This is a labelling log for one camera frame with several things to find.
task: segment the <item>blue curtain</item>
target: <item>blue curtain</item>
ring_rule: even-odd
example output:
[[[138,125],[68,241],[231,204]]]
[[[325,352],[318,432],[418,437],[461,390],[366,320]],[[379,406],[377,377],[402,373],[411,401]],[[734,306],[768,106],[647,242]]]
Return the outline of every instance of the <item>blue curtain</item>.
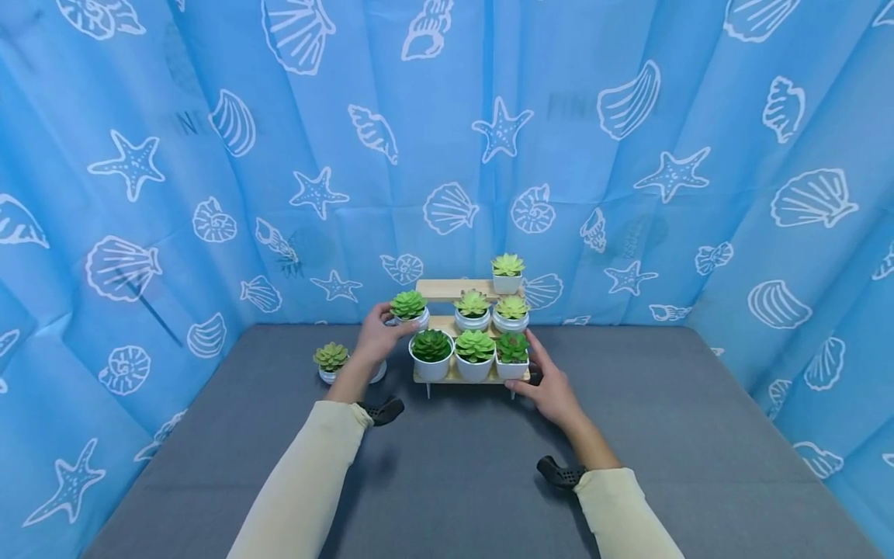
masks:
[[[894,557],[894,2],[26,0],[0,56],[4,556],[247,326],[506,250],[536,324],[696,329]]]

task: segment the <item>white seashell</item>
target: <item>white seashell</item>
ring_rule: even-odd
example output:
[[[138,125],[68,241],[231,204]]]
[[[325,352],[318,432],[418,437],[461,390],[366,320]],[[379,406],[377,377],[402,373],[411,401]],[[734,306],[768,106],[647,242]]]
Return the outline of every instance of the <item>white seashell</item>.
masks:
[[[446,235],[463,225],[471,229],[478,209],[458,182],[448,182],[428,195],[422,214],[429,227]]]
[[[221,89],[217,108],[208,115],[211,125],[233,157],[242,157],[255,146],[257,128],[251,111],[235,93]]]
[[[225,214],[217,198],[208,198],[192,214],[192,231],[205,242],[227,242],[236,237],[236,220]]]
[[[565,283],[556,274],[541,275],[532,280],[521,279],[525,288],[525,301],[531,310],[546,309],[559,300]]]
[[[829,390],[839,381],[846,349],[844,341],[834,336],[822,343],[804,371],[804,382],[811,390]]]
[[[146,382],[151,365],[146,350],[137,345],[115,348],[109,354],[108,366],[99,371],[99,382],[112,394],[133,394]]]
[[[654,60],[646,61],[633,80],[599,92],[599,125],[613,139],[623,140],[652,113],[662,86],[662,73]]]
[[[186,334],[186,344],[196,357],[211,359],[224,349],[226,343],[226,323],[221,313],[216,313],[201,324],[190,326]]]
[[[723,28],[745,43],[763,43],[801,0],[730,0]]]
[[[715,268],[726,266],[732,255],[732,245],[728,242],[722,242],[716,247],[699,247],[696,254],[696,272],[709,275]]]
[[[758,320],[778,330],[791,330],[804,324],[813,310],[791,294],[783,280],[758,284],[748,294],[748,308]]]
[[[158,249],[144,249],[113,235],[93,245],[87,255],[87,283],[112,301],[138,301],[156,275]]]
[[[50,248],[46,233],[31,212],[9,194],[0,194],[0,244],[26,242]]]
[[[692,307],[674,307],[673,305],[649,305],[652,318],[658,322],[676,322],[686,318]]]
[[[395,258],[383,254],[379,256],[382,267],[391,276],[391,279],[401,285],[409,285],[422,277],[422,260],[412,254],[401,254]]]
[[[283,305],[283,297],[270,283],[270,280],[259,275],[250,282],[240,282],[242,293],[240,301],[249,301],[262,312],[276,312]]]
[[[605,217],[600,208],[593,210],[593,214],[580,226],[580,238],[584,244],[596,252],[605,252],[608,240],[605,238]]]
[[[350,121],[357,129],[357,137],[367,148],[384,153],[392,165],[397,165],[397,142],[388,121],[380,114],[363,106],[348,105]]]
[[[313,76],[335,24],[320,0],[262,0],[267,46],[286,72]]]
[[[811,442],[795,443],[792,446],[795,448],[795,452],[801,456],[801,460],[819,479],[828,479],[832,474],[844,468],[843,458],[825,451]]]
[[[817,169],[791,179],[776,192],[771,212],[779,227],[822,223],[827,229],[860,207],[849,199],[841,169]]]
[[[782,76],[773,80],[767,105],[763,108],[762,121],[767,128],[776,132],[776,140],[780,144],[789,141],[801,127],[805,105],[804,90],[796,88],[792,80]]]
[[[548,204],[550,185],[532,186],[512,203],[512,222],[525,233],[543,233],[552,227],[556,210]]]

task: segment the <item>scallop shell print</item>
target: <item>scallop shell print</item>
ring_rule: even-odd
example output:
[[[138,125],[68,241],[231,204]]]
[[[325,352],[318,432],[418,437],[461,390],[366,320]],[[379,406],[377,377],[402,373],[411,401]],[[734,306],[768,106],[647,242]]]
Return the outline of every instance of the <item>scallop shell print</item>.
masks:
[[[115,348],[109,354],[108,366],[99,371],[99,382],[112,394],[133,394],[146,382],[151,365],[146,350],[137,345]]]
[[[108,235],[87,255],[87,283],[112,301],[138,301],[149,282],[162,274],[158,249],[144,249]]]
[[[422,215],[429,227],[439,235],[446,235],[463,225],[471,229],[478,209],[458,182],[448,182],[428,195]]]
[[[777,330],[797,328],[814,314],[791,294],[783,280],[758,284],[748,294],[748,308],[758,320]]]
[[[205,242],[227,242],[236,237],[236,220],[225,214],[214,196],[196,206],[192,231]]]
[[[633,80],[599,92],[596,110],[599,124],[615,140],[624,140],[652,113],[662,86],[662,73],[649,60]]]
[[[226,323],[221,313],[216,313],[201,324],[190,326],[186,344],[196,357],[211,359],[220,355],[226,343]]]
[[[235,93],[221,89],[217,107],[208,120],[233,157],[242,157],[255,146],[257,128],[251,111]]]
[[[550,206],[550,185],[532,186],[512,203],[512,223],[528,234],[543,233],[552,227],[556,210]]]
[[[723,28],[745,43],[763,43],[801,0],[730,0]]]
[[[860,207],[848,198],[848,181],[841,169],[817,169],[791,179],[776,192],[771,216],[779,227],[823,224],[831,229]]]
[[[811,390],[817,392],[829,390],[839,381],[841,370],[844,368],[846,349],[844,341],[835,336],[822,343],[822,347],[804,371],[804,382]]]
[[[240,301],[249,301],[262,312],[276,312],[283,305],[282,295],[273,287],[270,280],[262,275],[250,282],[241,282],[241,287]]]
[[[335,24],[320,0],[262,0],[267,45],[286,72],[314,76]]]

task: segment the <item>white pot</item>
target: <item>white pot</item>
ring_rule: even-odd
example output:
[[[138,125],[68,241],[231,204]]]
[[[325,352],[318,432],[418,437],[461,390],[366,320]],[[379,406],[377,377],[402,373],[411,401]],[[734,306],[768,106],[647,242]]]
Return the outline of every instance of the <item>white pot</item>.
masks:
[[[491,365],[493,365],[493,358],[496,357],[496,354],[497,351],[494,349],[491,359],[481,363],[469,363],[457,355],[456,367],[460,370],[460,375],[468,382],[480,383],[483,382],[487,378],[487,374],[491,372]]]
[[[497,295],[514,295],[521,287],[521,275],[495,275],[493,290]]]
[[[413,361],[416,363],[416,374],[419,375],[419,378],[422,380],[434,383],[442,380],[447,376],[448,371],[450,371],[450,357],[453,354],[453,338],[447,335],[447,339],[450,340],[450,355],[446,358],[436,362],[436,363],[428,363],[426,361],[420,361],[413,355],[413,340],[416,339],[416,336],[413,335],[409,339],[409,354],[413,358]]]
[[[466,330],[486,330],[491,324],[491,310],[488,309],[483,317],[469,318],[463,317],[460,314],[460,310],[455,309],[453,311],[453,321],[456,322],[456,327],[460,332],[465,332]]]
[[[499,312],[493,313],[493,325],[504,334],[507,332],[524,332],[527,323],[531,321],[531,313],[527,313],[523,318],[518,320],[510,320],[504,318]]]

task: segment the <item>gray fabric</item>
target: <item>gray fabric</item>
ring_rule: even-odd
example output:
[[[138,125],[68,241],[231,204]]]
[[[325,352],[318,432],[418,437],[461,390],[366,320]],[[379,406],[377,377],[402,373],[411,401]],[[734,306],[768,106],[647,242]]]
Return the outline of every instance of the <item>gray fabric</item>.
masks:
[[[313,350],[357,331],[251,328],[84,557],[223,559],[325,393]],[[691,330],[535,331],[687,559],[881,557]],[[402,343],[368,400],[397,394],[407,411],[367,433],[323,557],[598,556],[574,495],[535,470],[573,455],[530,402],[446,385],[427,401],[410,371]]]

